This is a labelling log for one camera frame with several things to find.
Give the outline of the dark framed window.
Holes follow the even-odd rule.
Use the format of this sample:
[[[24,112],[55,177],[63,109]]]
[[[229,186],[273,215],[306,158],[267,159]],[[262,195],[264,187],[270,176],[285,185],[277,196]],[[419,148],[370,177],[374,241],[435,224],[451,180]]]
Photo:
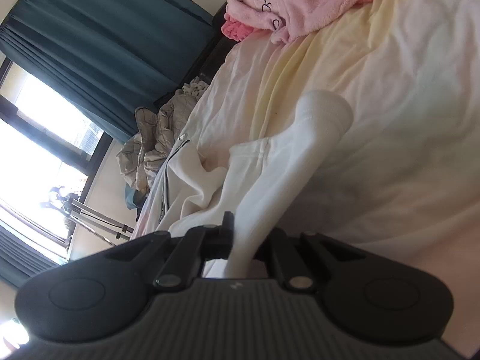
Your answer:
[[[84,202],[112,138],[68,100],[1,57],[1,214],[53,259],[66,259]]]

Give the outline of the left teal curtain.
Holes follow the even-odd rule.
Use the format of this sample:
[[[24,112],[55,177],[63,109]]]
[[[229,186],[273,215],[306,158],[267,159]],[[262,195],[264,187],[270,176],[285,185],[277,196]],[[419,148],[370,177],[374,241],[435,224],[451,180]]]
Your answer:
[[[11,287],[19,289],[35,275],[60,265],[1,227],[1,280]]]

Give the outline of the black sofa bench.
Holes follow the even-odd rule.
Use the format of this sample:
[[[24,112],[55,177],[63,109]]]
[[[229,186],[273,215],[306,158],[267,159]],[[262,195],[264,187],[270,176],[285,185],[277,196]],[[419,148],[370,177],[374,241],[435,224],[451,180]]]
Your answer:
[[[212,82],[213,77],[224,63],[226,56],[231,49],[237,44],[236,41],[227,38],[221,31],[221,27],[225,23],[224,14],[226,13],[225,2],[217,13],[213,16],[212,27],[215,30],[215,36],[209,41],[208,45],[200,53],[199,57],[194,61],[193,65],[186,73],[179,86],[173,91],[164,94],[154,102],[154,108],[158,111],[162,105],[168,102],[175,92],[184,84],[188,84],[195,77],[206,82],[208,85]]]

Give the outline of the grey puffer jacket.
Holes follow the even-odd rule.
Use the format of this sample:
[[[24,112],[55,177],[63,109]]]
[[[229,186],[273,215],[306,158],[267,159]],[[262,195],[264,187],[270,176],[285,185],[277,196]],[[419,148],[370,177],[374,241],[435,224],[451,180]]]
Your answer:
[[[156,113],[137,108],[138,132],[116,155],[120,174],[130,188],[143,194],[151,189],[197,101],[196,96],[178,90]]]

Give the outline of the right teal curtain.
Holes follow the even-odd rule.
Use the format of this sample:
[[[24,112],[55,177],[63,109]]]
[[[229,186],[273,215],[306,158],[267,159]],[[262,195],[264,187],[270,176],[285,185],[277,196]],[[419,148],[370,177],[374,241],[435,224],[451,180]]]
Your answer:
[[[191,0],[18,0],[1,51],[117,141],[176,89],[214,38]]]

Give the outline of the teal cushion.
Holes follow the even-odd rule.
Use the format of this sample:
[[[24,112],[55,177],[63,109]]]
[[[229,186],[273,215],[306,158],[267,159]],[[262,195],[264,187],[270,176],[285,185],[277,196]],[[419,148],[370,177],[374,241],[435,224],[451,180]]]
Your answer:
[[[124,188],[124,200],[129,210],[142,209],[148,193],[138,191],[126,184]]]

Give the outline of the teal curtain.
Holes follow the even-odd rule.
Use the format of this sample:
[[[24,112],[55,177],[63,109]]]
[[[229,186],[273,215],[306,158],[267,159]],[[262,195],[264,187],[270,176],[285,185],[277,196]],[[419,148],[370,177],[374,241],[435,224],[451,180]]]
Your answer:
[[[176,89],[214,38],[191,0],[18,0],[1,51],[117,141]]]
[[[19,289],[35,275],[60,265],[1,227],[1,280],[11,287]]]

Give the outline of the pink and yellow bed quilt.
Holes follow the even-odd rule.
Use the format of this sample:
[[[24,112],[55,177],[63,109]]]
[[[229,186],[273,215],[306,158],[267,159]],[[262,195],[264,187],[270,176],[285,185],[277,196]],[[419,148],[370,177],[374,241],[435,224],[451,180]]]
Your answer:
[[[351,127],[274,227],[323,233],[418,267],[454,297],[443,335],[479,349],[479,0],[373,0],[316,33],[276,45],[250,35],[226,57],[172,148],[202,165],[292,125],[302,96],[328,91]],[[160,229],[157,174],[135,236]]]

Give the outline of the cream white sweatpants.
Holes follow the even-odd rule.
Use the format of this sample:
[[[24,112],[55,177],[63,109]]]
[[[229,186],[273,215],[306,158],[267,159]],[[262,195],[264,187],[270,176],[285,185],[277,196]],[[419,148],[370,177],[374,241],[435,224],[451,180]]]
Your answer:
[[[181,144],[163,175],[165,215],[160,229],[183,236],[194,227],[234,215],[233,247],[208,263],[206,277],[244,278],[262,242],[320,164],[351,127],[352,108],[328,91],[298,101],[292,125],[272,137],[237,144],[227,166],[203,166],[195,145]]]

